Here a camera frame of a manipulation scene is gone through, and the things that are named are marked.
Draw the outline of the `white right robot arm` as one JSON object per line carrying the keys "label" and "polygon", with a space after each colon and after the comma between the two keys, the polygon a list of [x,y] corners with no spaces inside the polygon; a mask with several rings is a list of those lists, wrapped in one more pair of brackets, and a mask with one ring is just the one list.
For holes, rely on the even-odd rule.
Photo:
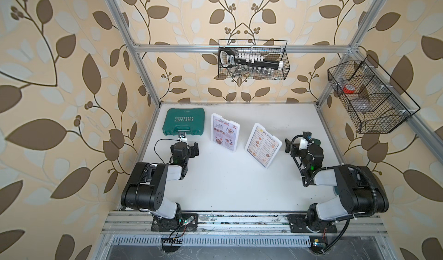
{"label": "white right robot arm", "polygon": [[285,152],[294,160],[303,187],[331,186],[336,196],[311,204],[304,217],[291,216],[291,222],[314,231],[338,221],[387,212],[386,193],[369,168],[351,164],[323,166],[324,151],[319,143],[309,136],[297,135],[285,140]]}

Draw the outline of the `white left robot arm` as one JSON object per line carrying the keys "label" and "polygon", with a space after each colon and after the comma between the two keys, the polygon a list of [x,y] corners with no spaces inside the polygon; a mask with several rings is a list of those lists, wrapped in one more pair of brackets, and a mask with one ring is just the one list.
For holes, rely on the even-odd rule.
{"label": "white left robot arm", "polygon": [[195,142],[177,142],[171,146],[171,158],[168,163],[138,162],[121,195],[123,208],[150,212],[165,220],[180,220],[181,207],[166,198],[166,183],[179,181],[188,173],[191,158],[199,155],[199,146]]}

